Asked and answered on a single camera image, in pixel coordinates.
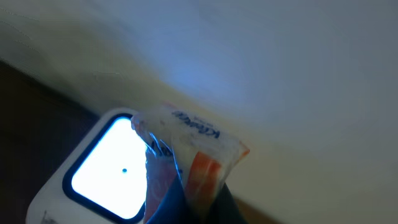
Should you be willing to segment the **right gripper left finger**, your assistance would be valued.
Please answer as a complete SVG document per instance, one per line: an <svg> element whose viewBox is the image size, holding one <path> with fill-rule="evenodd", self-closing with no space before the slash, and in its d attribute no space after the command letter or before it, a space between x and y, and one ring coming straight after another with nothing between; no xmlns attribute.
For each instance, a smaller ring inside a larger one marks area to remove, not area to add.
<svg viewBox="0 0 398 224"><path fill-rule="evenodd" d="M180 179L176 177L147 224L198 224L199 219L188 206Z"/></svg>

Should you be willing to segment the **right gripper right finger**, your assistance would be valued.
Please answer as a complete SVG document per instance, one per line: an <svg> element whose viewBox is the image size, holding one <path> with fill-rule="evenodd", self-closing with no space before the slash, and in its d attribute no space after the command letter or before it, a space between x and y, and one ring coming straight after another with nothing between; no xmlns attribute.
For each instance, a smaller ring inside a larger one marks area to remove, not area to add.
<svg viewBox="0 0 398 224"><path fill-rule="evenodd" d="M217 224L247 224L226 184L215 201L214 221Z"/></svg>

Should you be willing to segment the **orange tissue pack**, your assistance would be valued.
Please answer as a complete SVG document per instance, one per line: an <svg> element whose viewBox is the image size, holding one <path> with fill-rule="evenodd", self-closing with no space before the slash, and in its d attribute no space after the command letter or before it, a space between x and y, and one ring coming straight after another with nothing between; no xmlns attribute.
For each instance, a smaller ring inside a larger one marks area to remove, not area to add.
<svg viewBox="0 0 398 224"><path fill-rule="evenodd" d="M250 152L211 121L172 106L141 111L131 126L147 146L145 223L174 180L180 182L189 209L204 220L233 167Z"/></svg>

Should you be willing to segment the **white barcode scanner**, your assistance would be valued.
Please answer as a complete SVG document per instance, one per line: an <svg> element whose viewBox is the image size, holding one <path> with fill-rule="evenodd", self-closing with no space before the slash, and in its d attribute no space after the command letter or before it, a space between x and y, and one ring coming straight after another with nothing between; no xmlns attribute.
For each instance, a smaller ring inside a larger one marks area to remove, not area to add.
<svg viewBox="0 0 398 224"><path fill-rule="evenodd" d="M31 201L26 223L142 223L146 145L136 111L105 113Z"/></svg>

